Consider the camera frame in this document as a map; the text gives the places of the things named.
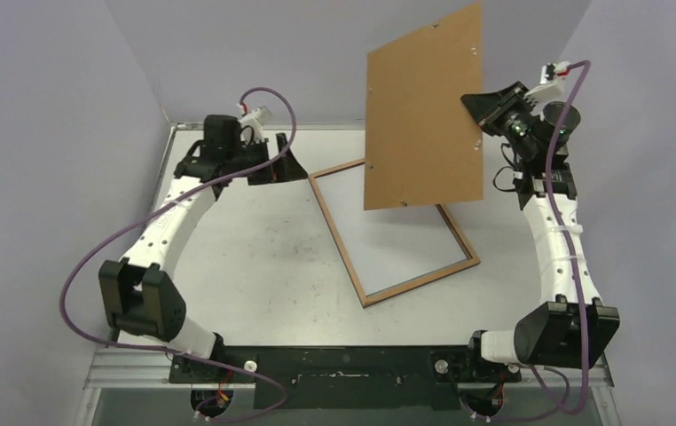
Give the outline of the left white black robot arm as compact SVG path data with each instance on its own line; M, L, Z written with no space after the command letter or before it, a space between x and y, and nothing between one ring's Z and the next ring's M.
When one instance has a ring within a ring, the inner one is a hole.
M161 206L137 241L119 259L100 266L98 282L110 327L193 356L192 370L204 382L224 375L224 339L188 315L174 273L197 225L232 180L270 185L308 177L291 152L294 138L277 134L279 151L270 157L269 139L253 114L205 118L201 138L174 168Z

